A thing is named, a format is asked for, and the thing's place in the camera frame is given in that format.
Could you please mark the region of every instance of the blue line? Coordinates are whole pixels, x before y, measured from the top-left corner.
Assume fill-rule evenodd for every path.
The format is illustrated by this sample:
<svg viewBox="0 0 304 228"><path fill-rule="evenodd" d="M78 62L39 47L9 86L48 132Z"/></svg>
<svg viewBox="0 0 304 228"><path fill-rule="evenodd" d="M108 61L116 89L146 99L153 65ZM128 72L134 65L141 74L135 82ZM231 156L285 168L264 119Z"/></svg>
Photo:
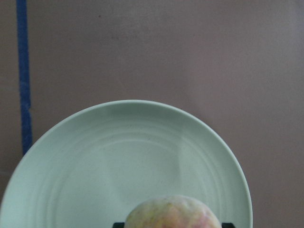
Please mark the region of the blue line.
<svg viewBox="0 0 304 228"><path fill-rule="evenodd" d="M16 0L18 54L19 54L19 92L21 107L22 150L25 154L32 146L32 126L30 115L30 84L29 84L29 46L27 25L27 2Z"/></svg>

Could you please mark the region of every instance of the ceramic plate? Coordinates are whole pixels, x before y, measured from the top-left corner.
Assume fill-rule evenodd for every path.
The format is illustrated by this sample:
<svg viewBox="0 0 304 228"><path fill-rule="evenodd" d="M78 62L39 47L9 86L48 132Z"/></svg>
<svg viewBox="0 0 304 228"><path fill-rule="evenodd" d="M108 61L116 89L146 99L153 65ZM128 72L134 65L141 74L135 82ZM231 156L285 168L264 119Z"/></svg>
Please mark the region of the ceramic plate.
<svg viewBox="0 0 304 228"><path fill-rule="evenodd" d="M111 228L138 203L172 194L252 227L242 169L210 127L166 104L109 102L68 117L32 146L7 187L0 228Z"/></svg>

